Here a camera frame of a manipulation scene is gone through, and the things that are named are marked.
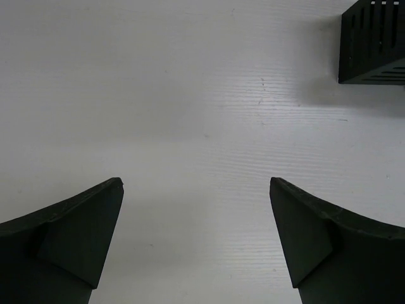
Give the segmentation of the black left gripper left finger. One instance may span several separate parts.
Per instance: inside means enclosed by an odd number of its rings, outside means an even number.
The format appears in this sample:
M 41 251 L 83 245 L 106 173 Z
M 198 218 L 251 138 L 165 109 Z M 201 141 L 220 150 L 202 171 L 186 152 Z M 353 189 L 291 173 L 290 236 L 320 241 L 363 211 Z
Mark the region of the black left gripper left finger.
M 88 303 L 123 201 L 110 178 L 1 224 L 1 303 Z

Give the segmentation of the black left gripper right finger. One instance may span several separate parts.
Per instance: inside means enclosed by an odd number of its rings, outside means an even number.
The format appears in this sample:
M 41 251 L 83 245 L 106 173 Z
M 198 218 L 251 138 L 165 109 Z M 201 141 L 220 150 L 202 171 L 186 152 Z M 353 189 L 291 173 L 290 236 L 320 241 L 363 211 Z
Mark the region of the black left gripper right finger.
M 273 177 L 270 201 L 303 303 L 404 303 L 404 228 L 319 199 Z

